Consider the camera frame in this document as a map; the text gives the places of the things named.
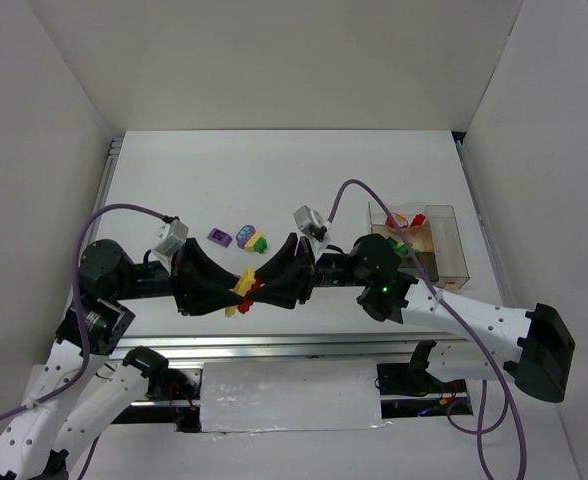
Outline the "small green lego brick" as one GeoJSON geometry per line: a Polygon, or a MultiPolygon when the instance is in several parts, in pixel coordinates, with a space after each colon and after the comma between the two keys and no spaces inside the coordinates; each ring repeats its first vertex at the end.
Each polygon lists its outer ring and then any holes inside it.
{"type": "Polygon", "coordinates": [[[267,248],[268,244],[264,237],[259,237],[253,245],[253,250],[259,254],[263,254],[267,248]]]}

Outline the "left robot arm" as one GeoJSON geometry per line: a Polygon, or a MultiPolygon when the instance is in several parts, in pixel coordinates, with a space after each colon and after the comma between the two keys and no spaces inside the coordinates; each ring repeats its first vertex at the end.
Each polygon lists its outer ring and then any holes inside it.
{"type": "Polygon", "coordinates": [[[237,276],[211,261],[189,239],[134,263],[113,240],[82,253],[73,300],[49,358],[29,395],[0,435],[0,479],[66,479],[85,450],[135,400],[194,398],[194,383],[166,357],[131,349],[87,400],[80,398],[134,319],[129,299],[174,296],[180,313],[200,316],[240,302],[237,276]]]}

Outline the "long yellow lego plate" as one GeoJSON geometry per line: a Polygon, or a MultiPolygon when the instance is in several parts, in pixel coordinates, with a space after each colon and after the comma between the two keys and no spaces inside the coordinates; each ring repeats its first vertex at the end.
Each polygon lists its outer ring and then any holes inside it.
{"type": "MultiPolygon", "coordinates": [[[[245,294],[248,292],[250,287],[253,285],[255,278],[256,278],[255,270],[251,267],[248,267],[245,270],[245,272],[239,277],[238,282],[236,283],[235,287],[233,288],[233,292],[242,297],[242,302],[243,302],[245,294]]],[[[230,318],[230,317],[234,316],[236,313],[239,313],[237,311],[237,307],[239,305],[226,307],[224,310],[225,316],[227,318],[230,318]]]]}

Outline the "amber plastic container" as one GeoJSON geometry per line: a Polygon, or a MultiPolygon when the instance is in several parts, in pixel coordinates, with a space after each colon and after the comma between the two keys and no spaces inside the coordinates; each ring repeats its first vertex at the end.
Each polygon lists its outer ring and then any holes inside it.
{"type": "MultiPolygon", "coordinates": [[[[370,227],[372,234],[381,235],[386,241],[388,237],[394,238],[399,244],[404,244],[401,237],[396,231],[391,232],[385,227],[370,227]]],[[[436,257],[434,253],[434,245],[432,240],[431,231],[428,227],[409,228],[404,230],[405,236],[409,244],[413,245],[413,251],[418,261],[422,264],[435,263],[436,257]]],[[[407,267],[414,265],[413,260],[410,258],[410,254],[407,256],[399,256],[401,258],[400,266],[407,267]]]]}

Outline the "tall smoky plastic container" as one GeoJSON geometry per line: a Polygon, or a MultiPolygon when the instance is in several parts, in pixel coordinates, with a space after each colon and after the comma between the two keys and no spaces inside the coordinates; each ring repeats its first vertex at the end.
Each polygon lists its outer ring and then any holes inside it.
{"type": "Polygon", "coordinates": [[[438,273],[433,283],[445,290],[460,290],[470,276],[455,210],[449,205],[427,205],[425,211],[438,273]]]}

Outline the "purple sloped lego brick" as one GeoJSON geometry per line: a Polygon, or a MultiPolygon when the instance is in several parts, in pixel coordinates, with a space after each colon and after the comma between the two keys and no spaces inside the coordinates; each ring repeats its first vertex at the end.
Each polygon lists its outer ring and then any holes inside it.
{"type": "Polygon", "coordinates": [[[223,248],[228,248],[232,243],[232,237],[218,228],[213,228],[207,235],[207,239],[223,248]]]}

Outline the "small red lego brick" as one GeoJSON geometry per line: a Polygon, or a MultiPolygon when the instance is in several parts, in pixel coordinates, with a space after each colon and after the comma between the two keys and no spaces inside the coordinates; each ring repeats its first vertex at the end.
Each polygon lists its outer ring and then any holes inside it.
{"type": "Polygon", "coordinates": [[[414,227],[421,227],[426,220],[426,216],[424,214],[417,214],[411,221],[409,227],[410,228],[414,228],[414,227]]]}

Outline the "clear plastic container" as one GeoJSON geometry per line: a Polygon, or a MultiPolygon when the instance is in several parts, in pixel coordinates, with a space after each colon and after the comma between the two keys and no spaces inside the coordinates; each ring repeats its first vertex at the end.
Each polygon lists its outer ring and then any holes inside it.
{"type": "MultiPolygon", "coordinates": [[[[426,216],[425,223],[421,226],[426,226],[428,224],[427,214],[426,214],[426,204],[421,202],[414,202],[414,203],[406,203],[402,205],[390,205],[387,204],[386,208],[389,210],[390,214],[393,212],[398,213],[406,217],[408,220],[412,221],[412,219],[417,214],[424,214],[426,216]]],[[[388,215],[384,212],[384,210],[380,207],[380,205],[371,200],[368,204],[368,219],[370,225],[372,227],[385,227],[386,229],[394,232],[385,226],[385,221],[388,218],[388,215]]]]}

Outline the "yellow half round lego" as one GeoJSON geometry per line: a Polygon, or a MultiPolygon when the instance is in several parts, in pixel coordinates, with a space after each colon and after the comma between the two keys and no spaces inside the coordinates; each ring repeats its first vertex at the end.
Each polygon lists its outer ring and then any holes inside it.
{"type": "Polygon", "coordinates": [[[243,248],[248,252],[255,252],[257,243],[262,239],[260,231],[255,231],[251,236],[248,237],[243,248]]]}

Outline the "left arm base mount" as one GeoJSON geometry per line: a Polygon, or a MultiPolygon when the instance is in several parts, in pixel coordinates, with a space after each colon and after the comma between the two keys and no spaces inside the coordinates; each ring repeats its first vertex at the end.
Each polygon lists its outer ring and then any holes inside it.
{"type": "Polygon", "coordinates": [[[164,393],[132,402],[115,425],[164,425],[179,433],[201,431],[202,369],[182,369],[164,393]]]}

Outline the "aluminium front rail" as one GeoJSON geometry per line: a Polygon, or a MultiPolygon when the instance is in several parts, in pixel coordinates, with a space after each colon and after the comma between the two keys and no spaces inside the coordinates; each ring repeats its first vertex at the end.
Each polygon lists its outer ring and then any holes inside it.
{"type": "Polygon", "coordinates": [[[176,361],[403,356],[411,354],[421,341],[435,341],[448,347],[470,343],[443,333],[125,337],[111,357],[122,359],[138,346],[176,361]]]}

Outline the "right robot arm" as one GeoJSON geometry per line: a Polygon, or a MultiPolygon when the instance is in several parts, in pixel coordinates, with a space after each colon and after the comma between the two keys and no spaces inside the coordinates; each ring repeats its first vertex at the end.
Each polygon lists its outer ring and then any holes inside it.
{"type": "Polygon", "coordinates": [[[314,257],[306,238],[290,236],[257,276],[252,302],[292,309],[316,288],[359,287],[357,304],[378,322],[424,327],[475,344],[475,354],[456,356],[451,348],[422,341],[412,367],[441,382],[498,376],[544,402],[564,400],[576,342],[559,312],[539,303],[533,309],[507,308],[431,287],[400,271],[401,259],[378,234],[355,241],[347,254],[314,257]]]}

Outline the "purple round flower lego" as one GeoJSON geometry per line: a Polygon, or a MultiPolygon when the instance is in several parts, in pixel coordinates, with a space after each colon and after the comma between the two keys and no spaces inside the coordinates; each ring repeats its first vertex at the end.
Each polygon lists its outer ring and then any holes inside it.
{"type": "Polygon", "coordinates": [[[256,229],[253,225],[244,225],[236,234],[236,244],[244,249],[247,242],[254,236],[256,229]]]}

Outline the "red flower lego piece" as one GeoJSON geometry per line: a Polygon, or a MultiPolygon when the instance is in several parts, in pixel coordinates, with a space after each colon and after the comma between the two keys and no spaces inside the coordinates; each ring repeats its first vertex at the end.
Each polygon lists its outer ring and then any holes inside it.
{"type": "Polygon", "coordinates": [[[411,221],[403,215],[393,212],[391,216],[386,219],[385,226],[391,230],[394,230],[396,226],[400,229],[406,229],[411,226],[411,221]]]}

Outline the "red curved lego brick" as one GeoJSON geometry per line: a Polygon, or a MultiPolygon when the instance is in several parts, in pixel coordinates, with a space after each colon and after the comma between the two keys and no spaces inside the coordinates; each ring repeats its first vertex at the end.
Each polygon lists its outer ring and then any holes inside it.
{"type": "Polygon", "coordinates": [[[237,307],[237,311],[244,315],[246,314],[250,308],[253,305],[253,301],[249,298],[249,296],[255,292],[256,290],[258,290],[262,285],[262,281],[259,277],[255,278],[255,281],[253,283],[253,285],[250,287],[250,289],[248,290],[248,292],[245,294],[243,302],[237,307]]]}

